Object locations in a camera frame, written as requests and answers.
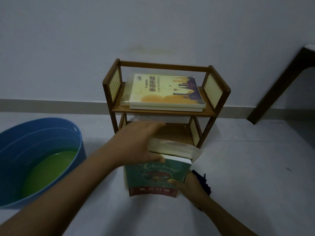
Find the hand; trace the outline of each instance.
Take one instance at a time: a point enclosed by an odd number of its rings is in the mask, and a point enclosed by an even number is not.
[[[191,171],[188,172],[185,182],[169,179],[168,183],[171,183],[179,189],[179,191],[198,208],[201,208],[203,202],[209,199],[209,196],[203,190],[197,177]]]
[[[138,121],[120,129],[101,151],[114,162],[114,167],[149,161],[165,162],[165,159],[147,149],[147,144],[156,131],[165,126],[163,122]]]

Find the shelf board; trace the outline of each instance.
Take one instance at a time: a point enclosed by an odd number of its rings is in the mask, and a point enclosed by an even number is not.
[[[163,111],[163,110],[142,110],[142,109],[130,109],[129,105],[120,105],[121,98],[125,90],[125,82],[122,82],[121,88],[118,92],[118,96],[113,107],[114,113],[132,113],[137,115],[181,115],[181,116],[197,116],[197,117],[214,117],[215,112],[211,108],[204,90],[202,87],[198,87],[203,100],[206,102],[206,108],[202,112],[185,112],[185,111]]]
[[[153,137],[194,145],[188,123],[166,123]]]

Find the gray baseboard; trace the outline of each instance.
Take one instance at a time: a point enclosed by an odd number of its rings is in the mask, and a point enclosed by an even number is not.
[[[246,119],[254,108],[223,107],[219,118]],[[107,103],[0,99],[0,112],[108,115]],[[271,108],[263,119],[315,120],[313,109]]]

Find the green liquid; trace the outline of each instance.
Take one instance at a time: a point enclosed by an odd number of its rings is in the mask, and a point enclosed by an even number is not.
[[[47,157],[32,169],[22,187],[22,197],[30,196],[59,177],[75,158],[76,151],[65,151]]]

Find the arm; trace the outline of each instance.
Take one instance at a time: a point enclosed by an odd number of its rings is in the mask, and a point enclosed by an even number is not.
[[[222,236],[257,236],[257,234],[244,226],[211,199],[202,189],[197,177],[193,173],[189,172],[187,174],[185,183],[173,179],[169,179],[168,181],[177,187],[195,206],[206,213]]]
[[[116,167],[165,161],[147,151],[148,139],[164,125],[128,124],[63,180],[0,225],[0,235],[62,235],[92,191]]]

